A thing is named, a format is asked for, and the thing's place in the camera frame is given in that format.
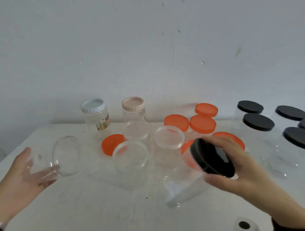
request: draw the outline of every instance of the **light blue lid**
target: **light blue lid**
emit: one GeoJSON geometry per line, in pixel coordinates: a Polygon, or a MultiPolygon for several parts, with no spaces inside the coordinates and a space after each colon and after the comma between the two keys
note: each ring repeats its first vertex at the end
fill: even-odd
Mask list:
{"type": "Polygon", "coordinates": [[[102,99],[91,99],[84,102],[81,105],[81,111],[83,113],[96,113],[104,110],[106,107],[104,100],[102,99]]]}

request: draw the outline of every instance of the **jar label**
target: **jar label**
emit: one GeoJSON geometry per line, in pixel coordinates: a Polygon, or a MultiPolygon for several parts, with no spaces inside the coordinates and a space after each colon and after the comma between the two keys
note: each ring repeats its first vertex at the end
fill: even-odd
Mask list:
{"type": "Polygon", "coordinates": [[[105,117],[105,119],[97,121],[95,125],[98,131],[102,131],[108,128],[110,126],[109,114],[107,114],[107,117],[105,117]]]}

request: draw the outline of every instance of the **table surface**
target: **table surface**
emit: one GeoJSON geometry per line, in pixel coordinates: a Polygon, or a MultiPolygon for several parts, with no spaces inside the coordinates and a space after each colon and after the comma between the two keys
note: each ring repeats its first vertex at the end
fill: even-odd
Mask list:
{"type": "MultiPolygon", "coordinates": [[[[217,131],[227,121],[217,121],[217,131]]],[[[150,123],[154,131],[163,123],[150,123]]],[[[123,123],[112,123],[111,133],[122,133],[123,123]]],[[[272,230],[270,217],[236,195],[210,188],[201,195],[170,208],[165,204],[164,171],[149,155],[148,177],[143,187],[128,189],[115,178],[112,158],[101,151],[100,142],[90,139],[85,124],[50,124],[37,129],[0,163],[0,179],[14,158],[25,148],[50,151],[55,141],[73,135],[80,141],[83,168],[60,178],[19,213],[8,230],[233,230],[237,217],[246,217],[261,230],[272,230]]],[[[275,179],[301,205],[304,185],[275,179]]]]}

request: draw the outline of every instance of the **dark hole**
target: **dark hole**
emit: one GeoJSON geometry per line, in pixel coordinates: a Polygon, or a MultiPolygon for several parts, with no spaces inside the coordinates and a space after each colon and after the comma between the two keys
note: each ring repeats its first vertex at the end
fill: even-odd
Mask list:
{"type": "Polygon", "coordinates": [[[250,225],[249,225],[248,222],[241,221],[238,225],[239,225],[242,229],[250,229],[250,225]]]}

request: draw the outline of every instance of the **sleeve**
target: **sleeve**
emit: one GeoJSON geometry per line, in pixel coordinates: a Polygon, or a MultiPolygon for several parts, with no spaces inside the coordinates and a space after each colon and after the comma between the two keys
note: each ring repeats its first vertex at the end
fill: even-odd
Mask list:
{"type": "Polygon", "coordinates": [[[276,223],[273,218],[272,218],[272,224],[273,224],[274,231],[305,231],[305,228],[304,229],[291,229],[291,228],[282,227],[278,223],[276,223]]]}

